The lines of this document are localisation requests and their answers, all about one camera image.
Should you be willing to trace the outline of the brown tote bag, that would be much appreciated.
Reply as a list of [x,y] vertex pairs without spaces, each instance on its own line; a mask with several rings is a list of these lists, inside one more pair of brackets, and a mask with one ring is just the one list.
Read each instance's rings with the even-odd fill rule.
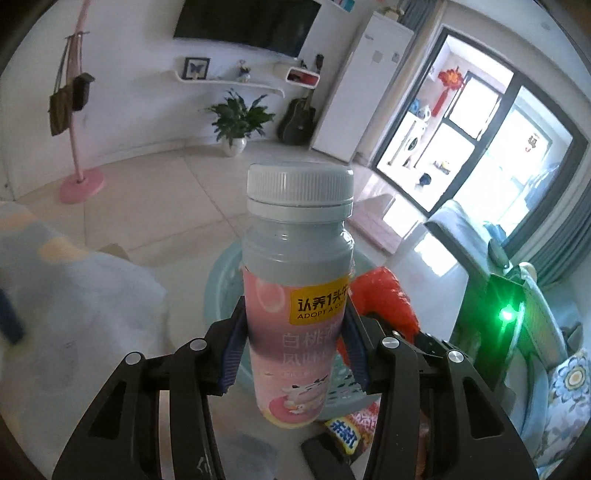
[[71,36],[66,43],[58,66],[53,93],[49,97],[49,126],[52,136],[57,136],[70,127],[73,105],[72,85],[67,79],[67,60],[71,45]]

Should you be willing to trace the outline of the black small bag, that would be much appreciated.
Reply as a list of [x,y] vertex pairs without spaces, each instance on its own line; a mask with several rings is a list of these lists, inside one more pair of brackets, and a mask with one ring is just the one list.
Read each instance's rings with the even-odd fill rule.
[[87,104],[90,95],[90,86],[95,81],[95,77],[83,70],[82,65],[82,47],[85,32],[76,34],[76,68],[77,75],[72,80],[72,110],[81,111]]

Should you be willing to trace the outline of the yellow snack wrapper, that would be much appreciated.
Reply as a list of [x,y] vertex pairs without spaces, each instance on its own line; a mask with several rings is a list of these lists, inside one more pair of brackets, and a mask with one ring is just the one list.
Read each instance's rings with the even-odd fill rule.
[[325,421],[339,449],[351,458],[358,458],[372,445],[380,412],[381,399],[354,413]]

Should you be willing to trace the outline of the white curved wall shelf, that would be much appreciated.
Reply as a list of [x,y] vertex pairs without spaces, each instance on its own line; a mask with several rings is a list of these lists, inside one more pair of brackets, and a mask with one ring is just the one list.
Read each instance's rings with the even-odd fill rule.
[[218,87],[228,87],[228,88],[250,88],[256,90],[266,91],[271,95],[279,96],[280,98],[286,97],[286,92],[283,89],[271,86],[265,83],[256,83],[256,82],[240,82],[235,80],[224,80],[224,79],[201,79],[201,80],[187,80],[180,77],[180,75],[175,70],[167,70],[166,75],[171,79],[175,80],[178,83],[183,84],[191,84],[191,85],[199,85],[199,86],[218,86]]

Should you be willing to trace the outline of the teal plastic laundry basket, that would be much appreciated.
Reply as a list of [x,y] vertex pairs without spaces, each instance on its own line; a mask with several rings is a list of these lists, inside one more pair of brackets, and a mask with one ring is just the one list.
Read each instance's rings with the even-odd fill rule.
[[[204,293],[205,325],[209,327],[218,320],[231,317],[243,291],[242,241],[236,240],[219,255],[208,274]],[[363,392],[342,356],[336,354],[328,397],[318,419],[328,420],[354,413],[369,407],[379,398],[379,395]]]

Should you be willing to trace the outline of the pink folded mat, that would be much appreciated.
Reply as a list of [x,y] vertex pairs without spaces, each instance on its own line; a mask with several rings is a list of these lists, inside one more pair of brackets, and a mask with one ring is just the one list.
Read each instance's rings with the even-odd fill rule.
[[359,231],[376,248],[394,255],[402,242],[402,238],[384,221],[385,215],[394,205],[391,194],[356,201],[353,204],[353,214],[349,218],[349,225]]

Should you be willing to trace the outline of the black wall television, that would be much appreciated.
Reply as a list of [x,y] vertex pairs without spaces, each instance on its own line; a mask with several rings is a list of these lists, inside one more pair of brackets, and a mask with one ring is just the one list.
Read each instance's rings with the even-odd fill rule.
[[321,4],[317,1],[186,1],[173,36],[265,49],[295,58]]

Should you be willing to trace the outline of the red chinese knot decoration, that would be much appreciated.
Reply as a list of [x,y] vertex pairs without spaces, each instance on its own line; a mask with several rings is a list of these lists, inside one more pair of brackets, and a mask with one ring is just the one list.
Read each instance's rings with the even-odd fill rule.
[[441,111],[443,104],[445,103],[450,91],[457,91],[464,86],[464,76],[460,72],[460,69],[442,70],[438,74],[438,79],[442,82],[444,90],[440,94],[435,107],[432,110],[432,114],[437,116]]

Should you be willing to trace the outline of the black acoustic guitar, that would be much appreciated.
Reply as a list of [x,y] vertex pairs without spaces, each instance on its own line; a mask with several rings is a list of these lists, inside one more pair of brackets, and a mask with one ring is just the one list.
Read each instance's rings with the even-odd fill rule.
[[[321,75],[324,62],[324,54],[315,55],[315,67],[310,71]],[[315,128],[315,108],[311,106],[315,89],[307,89],[307,95],[290,101],[287,113],[283,116],[283,120],[280,121],[279,127],[277,127],[277,137],[284,144],[301,146],[310,141]]]

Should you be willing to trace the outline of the white washing machine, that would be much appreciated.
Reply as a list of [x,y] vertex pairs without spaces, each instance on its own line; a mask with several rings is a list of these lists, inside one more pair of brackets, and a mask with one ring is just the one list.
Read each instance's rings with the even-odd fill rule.
[[394,154],[389,165],[407,167],[414,150],[419,146],[427,129],[427,121],[418,115],[407,112],[393,138]]

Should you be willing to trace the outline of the floral cushion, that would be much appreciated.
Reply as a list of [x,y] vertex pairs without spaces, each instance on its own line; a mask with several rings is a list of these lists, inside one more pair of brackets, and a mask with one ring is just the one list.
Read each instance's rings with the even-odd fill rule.
[[589,420],[590,354],[581,348],[550,374],[548,410],[535,465],[543,468],[561,460]]

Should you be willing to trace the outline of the pink coat rack stand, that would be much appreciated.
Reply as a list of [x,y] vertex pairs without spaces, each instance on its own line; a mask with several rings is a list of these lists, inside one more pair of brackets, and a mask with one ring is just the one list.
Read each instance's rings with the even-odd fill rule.
[[[82,2],[74,33],[69,41],[66,63],[66,79],[72,84],[83,73],[82,44],[85,25],[92,1]],[[60,185],[58,197],[64,204],[80,204],[99,193],[105,185],[105,177],[99,168],[85,168],[82,140],[82,111],[72,111],[68,129],[74,173],[67,176]]]

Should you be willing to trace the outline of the orange red plastic bag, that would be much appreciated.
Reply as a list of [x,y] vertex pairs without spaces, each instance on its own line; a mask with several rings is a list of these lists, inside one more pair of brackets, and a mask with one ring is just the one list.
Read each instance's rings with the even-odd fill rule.
[[409,343],[415,342],[421,330],[419,320],[398,278],[386,266],[356,276],[348,293],[360,316],[377,318]]

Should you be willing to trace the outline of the pink yogurt drink bottle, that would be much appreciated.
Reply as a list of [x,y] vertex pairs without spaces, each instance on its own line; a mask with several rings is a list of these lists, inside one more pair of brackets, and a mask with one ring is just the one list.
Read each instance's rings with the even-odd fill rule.
[[242,278],[256,403],[286,429],[325,406],[353,269],[353,171],[315,162],[249,167]]

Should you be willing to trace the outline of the white tall cabinet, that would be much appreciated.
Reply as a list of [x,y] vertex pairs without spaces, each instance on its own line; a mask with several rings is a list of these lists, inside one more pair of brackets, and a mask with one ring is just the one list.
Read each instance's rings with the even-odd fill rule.
[[394,79],[414,32],[375,12],[353,41],[318,120],[311,149],[349,163]]

